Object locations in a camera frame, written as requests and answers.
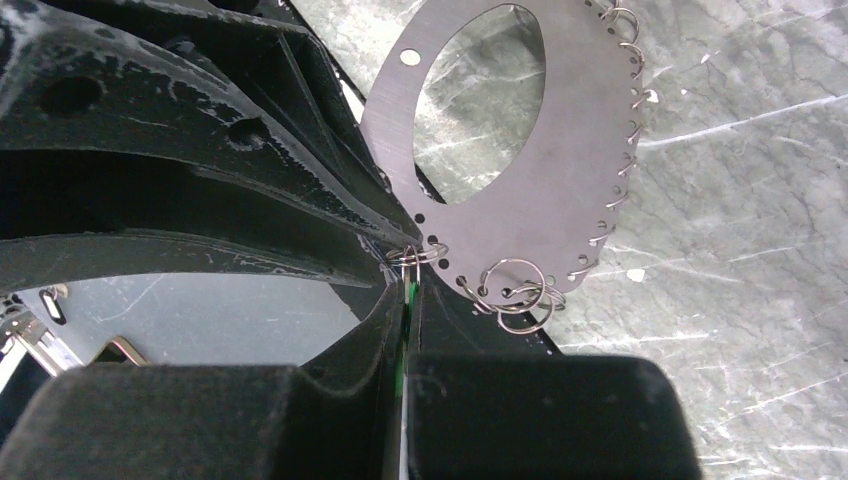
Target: white vein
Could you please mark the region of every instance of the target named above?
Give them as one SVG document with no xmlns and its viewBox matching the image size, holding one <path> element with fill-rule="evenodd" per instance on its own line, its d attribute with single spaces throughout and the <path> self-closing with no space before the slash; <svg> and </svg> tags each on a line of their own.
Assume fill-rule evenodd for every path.
<svg viewBox="0 0 848 480">
<path fill-rule="evenodd" d="M 707 462 L 707 463 L 704 463 L 704 466 L 709 467 L 709 466 L 713 466 L 713 465 L 733 465 L 733 464 L 736 464 L 736 463 L 753 462 L 753 461 L 754 461 L 753 458 L 739 458 L 739 459 L 736 459 L 736 460 L 724 460 L 724 461 L 720 461 L 720 462 Z"/>
<path fill-rule="evenodd" d="M 772 248 L 771 250 L 763 250 L 762 252 L 751 253 L 751 254 L 748 254 L 748 255 L 742 255 L 740 257 L 731 258 L 730 260 L 727 261 L 727 263 L 741 262 L 742 260 L 748 260 L 750 258 L 757 258 L 757 257 L 763 256 L 763 255 L 768 255 L 770 253 L 785 252 L 787 250 L 795 250 L 796 248 L 798 248 L 798 246 Z"/>
<path fill-rule="evenodd" d="M 465 145 L 466 143 L 476 142 L 477 140 L 483 140 L 483 139 L 486 139 L 486 138 L 489 138 L 489 137 L 491 137 L 491 135 L 487 134 L 487 135 L 478 135 L 476 137 L 469 137 L 469 138 L 466 138 L 466 139 L 463 139 L 463 140 L 458 140 L 456 142 L 443 142 L 443 143 L 440 143 L 438 145 L 434 145 L 432 147 L 422 149 L 421 151 L 418 152 L 418 155 L 426 155 L 428 153 L 433 153 L 433 152 L 436 152 L 436 151 L 439 151 L 439 150 L 444 150 L 446 148 L 458 147 L 460 145 Z"/>
<path fill-rule="evenodd" d="M 162 128 L 170 128 L 170 129 L 173 129 L 173 128 L 174 128 L 174 127 L 172 127 L 172 126 L 170 126 L 170 125 L 165 125 L 164 123 L 145 122 L 144 120 L 139 120 L 139 119 L 137 119 L 137 118 L 128 117 L 128 116 L 126 116 L 126 115 L 118 115 L 118 116 L 119 116 L 119 117 L 121 117 L 121 118 L 123 118 L 123 119 L 125 119 L 125 120 L 129 120 L 129 121 L 131 121 L 131 122 L 135 122 L 135 123 L 140 123 L 140 124 L 142 124 L 142 125 L 151 125 L 151 126 L 154 126 L 154 127 L 162 127 Z"/>
<path fill-rule="evenodd" d="M 663 73 L 671 70 L 672 68 L 674 68 L 674 65 L 669 65 L 667 67 L 658 68 L 656 71 L 654 71 L 654 74 L 651 76 L 651 80 L 655 80 L 657 77 L 659 77 Z"/>
<path fill-rule="evenodd" d="M 761 115 L 757 115 L 755 117 L 748 118 L 746 120 L 739 120 L 737 122 L 725 123 L 724 125 L 719 125 L 717 127 L 711 127 L 704 130 L 699 130 L 697 132 L 687 133 L 685 135 L 678 135 L 672 138 L 666 138 L 664 140 L 645 140 L 640 141 L 639 146 L 642 148 L 656 148 L 663 147 L 665 145 L 671 145 L 680 142 L 686 142 L 689 140 L 695 140 L 698 138 L 708 137 L 710 135 L 715 135 L 716 133 L 721 132 L 730 132 L 733 131 L 734 128 L 740 127 L 742 125 L 746 125 L 751 122 L 756 122 L 759 120 L 764 120 L 766 118 L 771 118 L 777 115 L 781 115 L 788 112 L 793 112 L 795 110 L 801 110 L 808 107 L 818 107 L 822 105 L 828 105 L 834 102 L 839 102 L 848 98 L 848 94 L 836 96 L 829 96 L 826 98 L 820 98 L 818 100 L 811 100 L 809 102 L 799 103 L 797 105 L 792 105 L 790 107 L 779 108 L 777 110 L 772 110 L 771 112 L 763 113 Z"/>
<path fill-rule="evenodd" d="M 810 150 L 811 152 L 817 153 L 817 154 L 819 154 L 819 155 L 821 155 L 825 158 L 833 160 L 834 162 L 836 162 L 840 165 L 848 165 L 848 162 L 846 162 L 845 160 L 842 160 L 841 158 L 835 157 L 833 155 L 828 155 L 826 153 L 822 153 L 822 152 L 818 151 L 817 149 L 813 148 L 812 146 L 807 145 L 804 142 L 795 140 L 794 138 L 781 137 L 781 136 L 777 135 L 777 136 L 774 137 L 774 139 L 779 141 L 779 142 L 788 143 L 790 145 L 795 145 L 796 147 L 800 147 L 800 148 L 803 148 L 803 149 L 806 149 L 806 150 Z"/>
<path fill-rule="evenodd" d="M 142 298 L 144 298 L 144 296 L 145 296 L 145 295 L 147 295 L 147 292 L 149 292 L 149 291 L 150 291 L 150 290 L 151 290 L 154 286 L 156 286 L 156 284 L 157 284 L 157 283 L 159 283 L 159 281 L 160 281 L 160 280 L 162 280 L 163 278 L 165 278 L 165 274 L 164 274 L 164 273 L 163 273 L 162 275 L 159 275 L 159 278 L 157 278 L 156 280 L 154 280 L 153 282 L 151 282 L 151 283 L 150 283 L 150 285 L 148 285 L 148 286 L 147 286 L 147 288 L 145 288 L 145 289 L 141 292 L 141 295 L 139 295 L 138 297 L 136 297 L 136 299 L 135 299 L 135 300 L 133 300 L 133 301 L 132 301 L 132 303 L 130 303 L 130 304 L 127 306 L 127 308 L 125 308 L 125 309 L 124 309 L 121 313 L 119 313 L 119 314 L 117 314 L 117 315 L 112 315 L 111 317 L 106 317 L 106 318 L 95 318 L 95 320 L 96 320 L 98 323 L 99 323 L 99 322 L 108 322 L 109 320 L 114 320 L 114 319 L 116 319 L 116 318 L 118 318 L 118 317 L 121 317 L 121 316 L 123 316 L 123 315 L 126 315 L 126 314 L 127 314 L 127 312 L 129 312 L 130 310 L 132 310 L 132 308 L 133 308 L 133 307 L 135 307 L 135 306 L 136 306 L 136 304 L 137 304 L 138 302 L 140 302 L 140 301 L 141 301 L 141 299 L 142 299 Z"/>
<path fill-rule="evenodd" d="M 831 452 L 831 453 L 848 453 L 846 447 L 829 447 L 827 445 L 769 445 L 772 450 L 781 452 Z"/>
<path fill-rule="evenodd" d="M 845 305 L 846 303 L 848 303 L 848 299 L 842 300 L 841 302 L 839 302 L 839 303 L 837 303 L 837 304 L 835 304 L 835 305 L 831 305 L 831 306 L 829 306 L 829 307 L 825 308 L 824 310 L 822 310 L 821 312 L 819 312 L 819 313 L 817 313 L 817 314 L 813 315 L 813 317 L 812 317 L 812 318 L 810 318 L 810 320 L 815 320 L 815 319 L 817 319 L 817 318 L 821 317 L 822 315 L 824 315 L 825 313 L 827 313 L 827 312 L 829 312 L 829 311 L 833 310 L 834 308 L 841 307 L 842 305 Z"/>
<path fill-rule="evenodd" d="M 580 348 L 580 347 L 620 347 L 625 345 L 638 345 L 641 343 L 648 342 L 671 342 L 678 340 L 700 340 L 704 338 L 708 338 L 710 335 L 707 333 L 696 333 L 696 334 L 685 334 L 678 333 L 676 335 L 672 335 L 670 337 L 642 337 L 642 338 L 622 338 L 619 340 L 601 340 L 596 342 L 580 342 L 580 343 L 566 343 L 563 345 L 557 345 L 560 348 Z"/>
<path fill-rule="evenodd" d="M 763 28 L 760 31 L 760 33 L 771 30 L 773 28 L 777 28 L 777 27 L 786 25 L 788 23 L 794 23 L 794 22 L 797 22 L 799 20 L 804 20 L 804 19 L 821 20 L 822 17 L 824 17 L 825 15 L 827 15 L 831 12 L 834 12 L 836 10 L 841 10 L 843 8 L 846 8 L 846 7 L 848 7 L 848 5 L 839 5 L 839 6 L 832 7 L 832 8 L 822 8 L 820 10 L 815 10 L 813 12 L 805 13 L 805 14 L 798 16 L 798 17 L 793 17 L 793 18 L 789 18 L 789 19 L 786 19 L 786 20 L 781 20 L 777 23 L 773 23 L 773 24 Z M 760 15 L 758 17 L 755 17 L 754 20 L 758 20 L 758 19 L 766 17 L 768 15 L 774 15 L 774 14 L 778 14 L 778 13 L 783 13 L 783 10 L 777 10 L 777 11 L 766 13 L 764 15 Z"/>
<path fill-rule="evenodd" d="M 765 372 L 766 370 L 771 370 L 771 369 L 772 369 L 772 368 L 774 368 L 774 367 L 779 367 L 779 366 L 781 366 L 781 365 L 783 365 L 783 364 L 785 364 L 785 363 L 789 363 L 789 362 L 791 362 L 792 360 L 797 360 L 797 359 L 799 359 L 799 358 L 801 358 L 801 357 L 807 356 L 807 355 L 809 355 L 810 353 L 815 352 L 816 350 L 818 350 L 818 349 L 820 349 L 820 348 L 827 347 L 828 345 L 832 345 L 832 344 L 831 344 L 830 342 L 828 342 L 828 343 L 824 343 L 824 344 L 822 344 L 822 345 L 819 345 L 819 346 L 817 346 L 817 347 L 813 347 L 813 348 L 807 349 L 807 350 L 805 350 L 805 351 L 803 351 L 803 352 L 801 352 L 801 353 L 796 353 L 795 355 L 792 355 L 791 357 L 787 357 L 787 358 L 785 358 L 785 359 L 783 359 L 783 360 L 781 360 L 781 361 L 779 361 L 779 362 L 777 362 L 777 363 L 769 364 L 767 367 L 763 367 L 763 368 L 761 368 L 761 369 L 760 369 L 760 371 L 761 371 L 761 372 Z"/>
<path fill-rule="evenodd" d="M 844 377 L 845 375 L 848 375 L 848 372 L 841 373 L 841 374 L 839 374 L 835 377 L 828 378 L 827 380 L 822 380 L 820 382 L 816 382 L 812 385 L 807 385 L 806 387 L 799 388 L 797 390 L 793 390 L 789 393 L 785 393 L 785 394 L 780 395 L 778 397 L 770 398 L 770 399 L 762 401 L 762 402 L 760 402 L 756 405 L 751 405 L 750 407 L 745 407 L 743 412 L 744 413 L 751 413 L 751 412 L 755 412 L 757 410 L 762 410 L 764 407 L 771 405 L 774 402 L 780 402 L 782 400 L 786 400 L 787 398 L 798 395 L 799 393 L 803 393 L 803 392 L 806 392 L 807 390 L 810 390 L 810 389 L 813 389 L 813 388 L 816 388 L 816 387 L 820 387 L 820 386 L 822 386 L 826 383 L 830 383 L 830 382 L 839 380 L 840 378 Z"/>
<path fill-rule="evenodd" d="M 607 245 L 606 248 L 608 248 L 609 250 L 612 250 L 613 252 L 616 252 L 616 253 L 637 253 L 637 254 L 647 255 L 651 258 L 659 260 L 659 263 L 656 263 L 656 264 L 645 265 L 645 266 L 642 266 L 642 267 L 636 267 L 636 268 L 641 268 L 643 270 L 647 270 L 649 268 L 655 268 L 655 267 L 665 267 L 665 268 L 668 268 L 669 270 L 673 270 L 675 272 L 686 273 L 686 274 L 693 275 L 695 277 L 704 278 L 704 279 L 707 279 L 707 280 L 716 280 L 716 281 L 725 282 L 725 283 L 746 283 L 745 281 L 740 280 L 738 278 L 725 277 L 724 275 L 718 275 L 718 274 L 715 274 L 715 273 L 700 272 L 698 270 L 693 270 L 691 268 L 685 268 L 685 267 L 681 267 L 681 266 L 677 266 L 677 265 L 673 264 L 673 263 L 681 261 L 681 260 L 687 260 L 686 258 L 664 259 L 664 258 L 662 258 L 659 255 L 656 255 L 654 253 L 645 252 L 645 251 L 642 251 L 642 250 L 639 250 L 639 249 L 636 249 L 636 248 L 633 248 L 633 247 L 616 247 L 616 246 L 612 246 L 612 245 Z M 589 276 L 590 277 L 597 277 L 597 276 L 601 276 L 601 275 L 614 275 L 614 274 L 618 274 L 618 273 L 627 273 L 627 270 L 621 270 L 621 271 L 616 270 L 616 271 L 613 271 L 613 272 L 599 272 L 599 273 L 592 274 L 592 275 L 589 275 Z M 758 284 L 758 283 L 753 283 L 753 285 L 756 285 L 757 287 L 762 288 L 762 289 L 766 289 L 766 290 L 771 288 L 768 285 L 762 285 L 762 284 Z"/>
</svg>

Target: marble surface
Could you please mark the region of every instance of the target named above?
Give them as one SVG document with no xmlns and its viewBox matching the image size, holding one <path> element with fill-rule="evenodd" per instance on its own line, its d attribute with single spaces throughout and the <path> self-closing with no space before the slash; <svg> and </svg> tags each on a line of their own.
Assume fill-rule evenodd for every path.
<svg viewBox="0 0 848 480">
<path fill-rule="evenodd" d="M 367 95 L 422 1 L 294 3 Z M 548 332 L 566 353 L 657 362 L 708 478 L 844 478 L 848 3 L 623 4 L 656 92 L 641 168 L 601 266 Z M 472 24 L 431 72 L 415 150 L 449 202 L 532 128 L 544 66 L 527 18 Z"/>
</svg>

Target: black plastic part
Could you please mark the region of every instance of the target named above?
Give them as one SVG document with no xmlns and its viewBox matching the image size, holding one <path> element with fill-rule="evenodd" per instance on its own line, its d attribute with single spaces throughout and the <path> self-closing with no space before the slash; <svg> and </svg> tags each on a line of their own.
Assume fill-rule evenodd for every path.
<svg viewBox="0 0 848 480">
<path fill-rule="evenodd" d="M 50 3 L 0 15 L 0 291 L 177 271 L 374 285 L 363 244 L 418 241 L 308 30 L 202 1 Z"/>
<path fill-rule="evenodd" d="M 99 365 L 63 374 L 0 452 L 0 478 L 380 478 L 374 452 L 393 392 L 399 287 L 301 368 Z"/>
<path fill-rule="evenodd" d="M 0 391 L 0 448 L 12 432 L 24 409 L 50 375 L 31 356 L 25 355 Z"/>
<path fill-rule="evenodd" d="M 411 478 L 701 478 L 647 360 L 421 355 L 408 393 Z"/>
</svg>

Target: oval hole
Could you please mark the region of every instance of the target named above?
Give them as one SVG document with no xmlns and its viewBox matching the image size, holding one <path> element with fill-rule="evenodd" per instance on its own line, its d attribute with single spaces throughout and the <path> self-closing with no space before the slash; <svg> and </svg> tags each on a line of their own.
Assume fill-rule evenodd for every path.
<svg viewBox="0 0 848 480">
<path fill-rule="evenodd" d="M 468 200 L 515 160 L 544 87 L 542 32 L 528 10 L 499 6 L 451 38 L 418 97 L 414 133 L 415 163 L 445 203 Z"/>
</svg>

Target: cluster of rings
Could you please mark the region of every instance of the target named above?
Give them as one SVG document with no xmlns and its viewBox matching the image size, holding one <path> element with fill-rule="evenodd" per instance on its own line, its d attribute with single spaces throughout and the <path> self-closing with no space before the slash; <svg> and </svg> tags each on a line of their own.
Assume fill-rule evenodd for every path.
<svg viewBox="0 0 848 480">
<path fill-rule="evenodd" d="M 483 297 L 489 294 L 488 282 L 492 273 L 507 263 L 523 263 L 530 266 L 539 275 L 539 282 L 527 281 L 524 285 L 515 290 L 504 289 L 501 292 L 504 298 L 510 299 L 517 295 L 527 294 L 527 300 L 517 302 L 513 305 L 491 305 Z M 465 290 L 465 293 L 474 301 L 474 308 L 484 315 L 496 314 L 498 317 L 498 325 L 504 330 L 514 335 L 527 335 L 539 331 L 548 320 L 553 317 L 555 311 L 565 310 L 565 295 L 548 284 L 544 272 L 535 263 L 521 258 L 505 258 L 498 263 L 492 265 L 480 276 L 480 287 L 475 292 L 468 286 L 468 281 L 465 277 L 458 277 L 456 282 Z M 535 325 L 527 328 L 513 328 L 506 324 L 504 315 L 520 315 L 528 313 L 534 308 L 543 308 L 548 311 L 544 318 L 539 320 Z"/>
</svg>

